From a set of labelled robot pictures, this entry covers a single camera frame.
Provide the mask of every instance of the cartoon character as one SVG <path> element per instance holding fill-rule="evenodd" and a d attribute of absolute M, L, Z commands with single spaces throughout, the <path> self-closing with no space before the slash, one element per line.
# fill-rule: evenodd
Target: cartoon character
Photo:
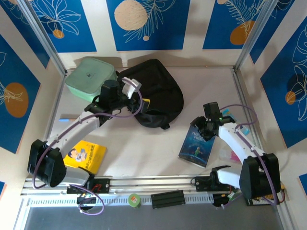
<path fill-rule="evenodd" d="M 82 162 L 82 161 L 86 160 L 87 153 L 86 153 L 85 149 L 81 149 L 80 153 L 78 153 L 76 149 L 72 149 L 68 153 L 68 156 L 70 158 L 75 159 L 75 161 L 77 161 L 77 162 Z"/>
<path fill-rule="evenodd" d="M 194 152 L 194 156 L 197 157 L 198 154 L 202 154 L 202 152 L 200 151 L 200 147 L 197 147 L 197 149 Z"/>

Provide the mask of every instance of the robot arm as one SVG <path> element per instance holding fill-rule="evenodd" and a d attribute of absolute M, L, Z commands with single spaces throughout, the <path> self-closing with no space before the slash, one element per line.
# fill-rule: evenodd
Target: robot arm
<path fill-rule="evenodd" d="M 205 140 L 214 136 L 223 139 L 240 159 L 241 167 L 218 167 L 212 173 L 218 181 L 214 183 L 229 184 L 240 188 L 246 199 L 272 194 L 268 178 L 262 171 L 255 151 L 264 161 L 275 191 L 280 192 L 280 175 L 277 157 L 271 153 L 266 154 L 256 147 L 240 130 L 236 130 L 237 124 L 230 116 L 224 116 L 220 112 L 216 102 L 204 105 L 206 117 L 197 117 L 191 124 L 198 128 L 200 135 Z"/>
<path fill-rule="evenodd" d="M 46 156 L 43 158 L 37 171 L 37 178 L 50 187 L 55 187 L 60 183 L 85 185 L 90 178 L 90 173 L 85 169 L 65 167 L 63 158 L 81 139 L 87 134 L 103 125 L 110 119 L 107 115 L 95 115 L 97 113 L 112 114 L 114 110 L 121 110 L 127 107 L 131 112 L 137 111 L 142 104 L 143 108 L 148 107 L 148 101 L 141 103 L 134 100 L 132 95 L 141 84 L 136 80 L 123 78 L 130 84 L 122 84 L 116 80 L 107 80 L 101 87 L 101 93 L 95 97 L 85 111 L 70 125 L 64 135 L 59 134 L 50 137 L 47 141 L 36 140 L 31 145 L 30 157 L 28 163 L 28 172 L 33 175 L 36 165 L 46 149 L 55 142 Z"/>

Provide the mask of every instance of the orange circle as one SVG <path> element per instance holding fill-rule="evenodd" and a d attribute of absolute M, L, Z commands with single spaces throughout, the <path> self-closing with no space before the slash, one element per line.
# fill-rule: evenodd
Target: orange circle
<path fill-rule="evenodd" d="M 58 39 L 62 39 L 64 37 L 64 33 L 61 30 L 55 29 L 52 31 L 53 36 L 55 36 Z"/>
<path fill-rule="evenodd" d="M 233 45 L 243 45 L 254 24 L 254 21 L 248 21 L 244 24 L 238 25 L 230 35 L 230 42 Z"/>
<path fill-rule="evenodd" d="M 23 117 L 29 105 L 28 93 L 25 87 L 16 82 L 11 83 L 5 88 L 4 95 L 7 96 L 4 103 L 9 114 L 17 118 Z"/>
<path fill-rule="evenodd" d="M 292 105 L 294 102 L 295 102 L 295 93 L 292 92 L 292 91 L 289 91 L 287 94 L 286 94 L 286 102 L 289 104 L 289 105 Z"/>

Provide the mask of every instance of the white floor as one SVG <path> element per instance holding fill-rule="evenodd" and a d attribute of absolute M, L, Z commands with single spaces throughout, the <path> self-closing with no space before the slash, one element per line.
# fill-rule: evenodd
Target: white floor
<path fill-rule="evenodd" d="M 190 122 L 204 115 L 203 104 L 217 101 L 219 106 L 240 104 L 230 69 L 167 68 L 180 86 L 185 105 L 179 117 L 163 131 L 142 127 L 135 118 L 114 118 L 84 139 L 107 147 L 97 176 L 196 175 L 209 173 L 212 167 L 232 164 L 219 159 L 219 152 L 230 149 L 216 138 L 207 168 L 178 158 Z M 59 122 L 67 115 L 77 117 L 89 102 L 70 93 L 64 86 L 51 135 L 61 132 L 69 122 Z M 236 119 L 245 122 L 240 107 L 231 108 Z"/>

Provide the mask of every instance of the black bag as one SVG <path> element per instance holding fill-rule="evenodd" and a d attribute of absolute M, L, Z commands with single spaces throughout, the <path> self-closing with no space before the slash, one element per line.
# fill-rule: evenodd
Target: black bag
<path fill-rule="evenodd" d="M 143 98 L 150 99 L 147 110 L 135 118 L 145 127 L 170 128 L 183 109 L 182 91 L 174 78 L 157 59 L 145 61 L 118 73 L 118 78 L 136 79 L 142 84 L 140 91 Z"/>

